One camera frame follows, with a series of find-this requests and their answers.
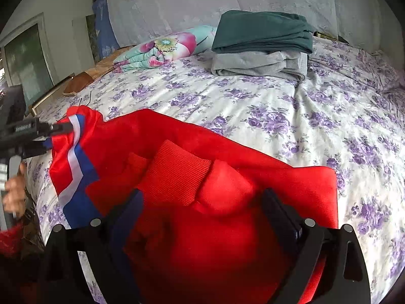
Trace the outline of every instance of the brown fabric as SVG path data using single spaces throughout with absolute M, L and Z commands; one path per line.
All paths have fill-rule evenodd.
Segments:
M 79 75 L 75 76 L 69 81 L 65 90 L 63 91 L 63 94 L 65 96 L 74 96 L 93 82 L 94 80 L 90 75 L 88 75 L 86 72 L 81 72 Z
M 101 78 L 103 75 L 106 75 L 108 72 L 114 69 L 114 59 L 116 59 L 119 55 L 123 54 L 127 50 L 131 49 L 132 47 L 125 47 L 114 51 L 108 57 L 105 57 L 103 60 L 100 60 L 95 67 L 89 68 L 86 73 L 90 75 L 93 80 Z

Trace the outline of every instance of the white stripe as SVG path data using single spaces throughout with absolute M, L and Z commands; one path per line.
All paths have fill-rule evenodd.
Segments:
M 74 149 L 76 148 L 78 140 L 80 139 L 80 123 L 77 116 L 70 116 L 69 120 L 73 125 L 74 131 L 73 145 L 68 152 L 68 162 L 70 165 L 70 170 L 72 171 L 72 181 L 58 196 L 59 204 L 62 208 L 72 199 L 80 181 L 83 178 L 82 170 L 80 169 L 78 159 L 74 153 Z

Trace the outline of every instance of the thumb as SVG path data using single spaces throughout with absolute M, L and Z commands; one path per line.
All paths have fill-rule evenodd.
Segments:
M 27 170 L 27 167 L 25 166 L 25 163 L 24 162 L 21 162 L 20 163 L 20 173 L 21 173 L 21 175 L 25 175 L 25 173 L 26 173 L 26 170 Z

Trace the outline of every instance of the bed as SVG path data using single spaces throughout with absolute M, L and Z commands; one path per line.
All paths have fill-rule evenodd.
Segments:
M 372 303 L 405 265 L 405 80 L 384 56 L 314 38 L 308 77 L 215 77 L 212 52 L 160 68 L 107 74 L 39 115 L 55 122 L 87 104 L 105 120 L 149 108 L 198 124 L 292 166 L 324 165 L 337 174 L 339 226 L 353 225 L 363 250 Z M 51 153 L 28 161 L 28 190 L 47 241 L 69 227 L 49 178 Z M 104 303 L 86 256 L 79 254 L 96 301 Z

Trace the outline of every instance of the human hand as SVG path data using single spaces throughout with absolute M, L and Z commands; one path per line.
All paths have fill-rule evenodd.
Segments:
M 22 217 L 26 210 L 25 172 L 26 167 L 22 162 L 20 164 L 20 174 L 10 178 L 5 183 L 5 189 L 8 193 L 3 198 L 4 211 L 8 213 L 15 213 L 18 218 Z

